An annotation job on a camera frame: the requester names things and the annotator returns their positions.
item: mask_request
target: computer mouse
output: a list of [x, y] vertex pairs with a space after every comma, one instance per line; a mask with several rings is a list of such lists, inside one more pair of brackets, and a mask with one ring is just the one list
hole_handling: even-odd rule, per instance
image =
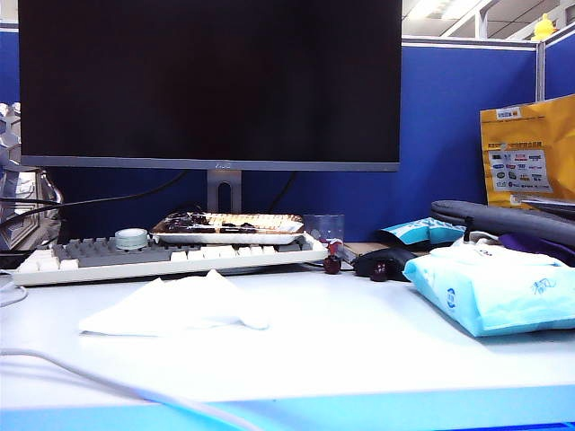
[[413, 258], [417, 256], [406, 249], [390, 247], [362, 254], [351, 261], [351, 265], [357, 276], [372, 277], [374, 281], [409, 281], [403, 275], [403, 269]]

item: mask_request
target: gray bag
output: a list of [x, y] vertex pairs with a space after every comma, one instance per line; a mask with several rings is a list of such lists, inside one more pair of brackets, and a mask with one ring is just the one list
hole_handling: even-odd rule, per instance
[[430, 215], [437, 220], [467, 226], [468, 230], [504, 233], [530, 233], [544, 240], [575, 247], [575, 221], [539, 211], [489, 207], [463, 200], [431, 203]]

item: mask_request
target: yellow toy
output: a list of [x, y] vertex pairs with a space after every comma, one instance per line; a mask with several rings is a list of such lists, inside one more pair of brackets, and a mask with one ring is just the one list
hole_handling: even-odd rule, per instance
[[535, 25], [534, 36], [531, 40], [543, 40], [551, 36], [557, 31], [557, 29], [553, 26], [553, 22], [547, 16], [547, 13], [544, 13], [541, 21]]

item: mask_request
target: monitor bezel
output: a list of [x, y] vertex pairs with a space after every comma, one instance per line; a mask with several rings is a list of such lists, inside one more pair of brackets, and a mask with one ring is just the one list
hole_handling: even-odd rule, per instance
[[28, 166], [156, 168], [225, 171], [397, 172], [399, 162], [290, 162], [22, 155]]

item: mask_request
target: glass cup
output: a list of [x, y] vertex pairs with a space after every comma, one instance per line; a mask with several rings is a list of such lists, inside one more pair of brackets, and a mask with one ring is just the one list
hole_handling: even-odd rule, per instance
[[304, 229], [316, 240], [328, 247], [330, 244], [335, 245], [335, 251], [343, 244], [343, 228], [345, 225], [345, 216], [343, 214], [304, 214]]

